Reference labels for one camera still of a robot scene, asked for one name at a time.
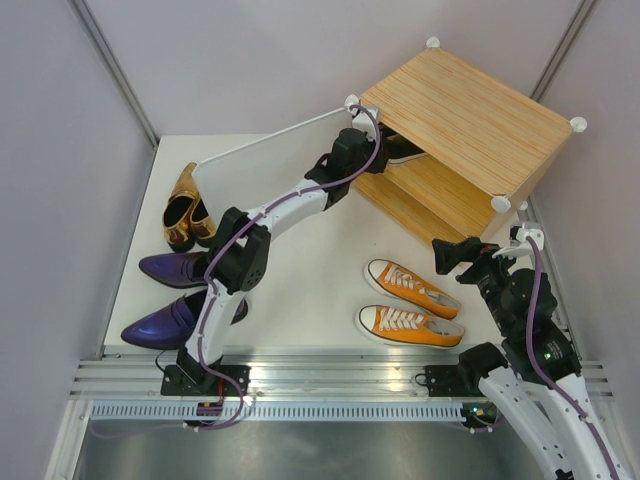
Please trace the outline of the black canvas sneaker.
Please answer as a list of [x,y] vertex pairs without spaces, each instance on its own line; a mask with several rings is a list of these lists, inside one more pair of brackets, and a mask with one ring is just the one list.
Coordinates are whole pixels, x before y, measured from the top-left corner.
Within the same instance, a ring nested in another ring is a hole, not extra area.
[[388,157],[389,164],[399,165],[427,155],[427,152],[421,147],[386,125],[382,125],[380,133],[382,147]]

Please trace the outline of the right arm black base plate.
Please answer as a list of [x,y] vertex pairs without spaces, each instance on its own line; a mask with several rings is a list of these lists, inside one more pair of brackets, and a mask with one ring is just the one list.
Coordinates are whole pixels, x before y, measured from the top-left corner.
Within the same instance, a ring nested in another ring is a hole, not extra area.
[[427,365],[414,375],[413,382],[426,388],[432,398],[470,396],[456,365]]

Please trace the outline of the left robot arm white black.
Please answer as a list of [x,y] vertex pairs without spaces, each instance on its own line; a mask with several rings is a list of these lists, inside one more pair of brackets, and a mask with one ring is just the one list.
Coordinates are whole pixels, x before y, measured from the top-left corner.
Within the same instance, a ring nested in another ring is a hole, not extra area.
[[184,384],[197,395],[215,390],[228,376],[216,367],[228,330],[246,294],[263,279],[271,243],[303,220],[342,200],[363,173],[382,173],[388,161],[377,121],[367,134],[346,128],[330,152],[321,156],[292,190],[249,211],[228,209],[210,250],[202,311],[194,332],[179,351],[176,366]]

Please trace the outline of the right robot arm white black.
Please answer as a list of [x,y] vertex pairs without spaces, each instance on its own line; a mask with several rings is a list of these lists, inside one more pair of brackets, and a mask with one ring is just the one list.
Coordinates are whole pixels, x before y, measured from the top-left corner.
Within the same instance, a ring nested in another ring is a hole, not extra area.
[[557,307],[542,270],[544,234],[515,226],[506,247],[469,237],[432,242],[439,275],[461,263],[460,284],[474,285],[503,338],[428,366],[433,397],[484,396],[511,425],[547,479],[627,479],[592,407],[572,341],[553,321]]

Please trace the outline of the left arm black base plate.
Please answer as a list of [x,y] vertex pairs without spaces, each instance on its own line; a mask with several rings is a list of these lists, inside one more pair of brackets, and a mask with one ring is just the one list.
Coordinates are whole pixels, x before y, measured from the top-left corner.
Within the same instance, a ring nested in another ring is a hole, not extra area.
[[211,375],[204,371],[186,373],[178,365],[164,369],[160,394],[171,397],[239,397],[246,394],[251,368],[246,365],[221,365],[218,372]]

